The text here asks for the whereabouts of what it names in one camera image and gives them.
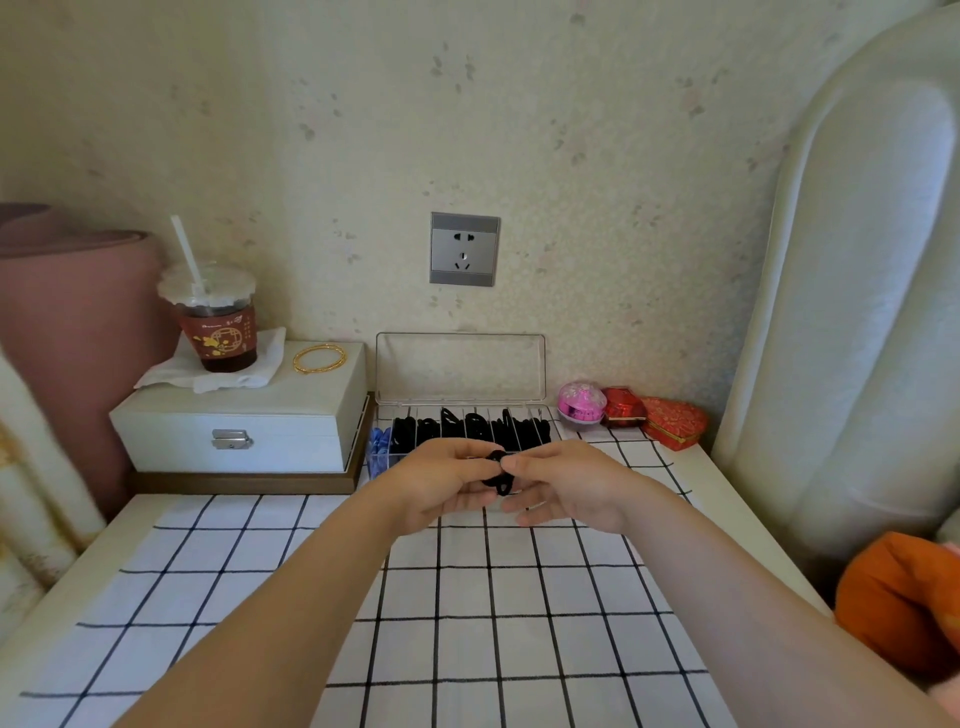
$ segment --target metal latch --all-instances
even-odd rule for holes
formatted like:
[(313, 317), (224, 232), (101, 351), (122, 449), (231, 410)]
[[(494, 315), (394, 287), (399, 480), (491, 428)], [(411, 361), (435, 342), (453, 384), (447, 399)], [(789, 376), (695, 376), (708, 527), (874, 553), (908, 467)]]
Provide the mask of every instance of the metal latch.
[(250, 449), (253, 440), (245, 429), (213, 430), (213, 447), (216, 449)]

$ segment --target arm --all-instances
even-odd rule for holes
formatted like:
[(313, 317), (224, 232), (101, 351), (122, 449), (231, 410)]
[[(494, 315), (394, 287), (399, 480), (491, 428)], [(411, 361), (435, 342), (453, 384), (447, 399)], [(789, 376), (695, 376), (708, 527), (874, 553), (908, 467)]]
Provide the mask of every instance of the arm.
[(740, 728), (956, 728), (933, 700), (785, 587), (656, 480), (582, 442), (504, 458), (520, 525), (573, 517), (625, 534), (681, 619)]
[(499, 474), (499, 465), (463, 459), (494, 449), (432, 440), (348, 498), (116, 726), (307, 726), (394, 540), (441, 513), (495, 500), (475, 481)]

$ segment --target orange pillow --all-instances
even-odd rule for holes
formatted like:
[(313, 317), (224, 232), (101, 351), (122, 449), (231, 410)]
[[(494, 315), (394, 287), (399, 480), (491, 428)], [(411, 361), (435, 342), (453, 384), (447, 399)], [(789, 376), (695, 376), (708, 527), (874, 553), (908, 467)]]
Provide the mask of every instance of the orange pillow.
[(886, 533), (837, 586), (837, 623), (894, 667), (929, 680), (960, 670), (960, 556)]

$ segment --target white jewelry box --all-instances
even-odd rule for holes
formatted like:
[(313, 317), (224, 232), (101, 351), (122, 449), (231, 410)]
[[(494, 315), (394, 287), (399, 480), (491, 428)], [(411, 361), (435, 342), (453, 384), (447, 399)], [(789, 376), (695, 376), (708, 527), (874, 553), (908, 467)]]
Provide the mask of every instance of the white jewelry box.
[[(367, 395), (364, 345), (347, 362), (304, 375), (293, 358), (315, 342), (288, 341), (271, 382), (197, 395), (170, 384), (137, 390), (110, 412), (141, 473), (343, 473)], [(336, 360), (311, 352), (304, 367)]]

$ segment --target wall socket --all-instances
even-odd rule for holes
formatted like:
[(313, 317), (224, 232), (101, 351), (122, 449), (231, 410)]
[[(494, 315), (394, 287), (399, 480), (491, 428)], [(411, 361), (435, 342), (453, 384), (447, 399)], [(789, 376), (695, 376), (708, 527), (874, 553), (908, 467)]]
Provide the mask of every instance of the wall socket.
[(493, 286), (500, 218), (434, 212), (430, 229), (431, 283)]

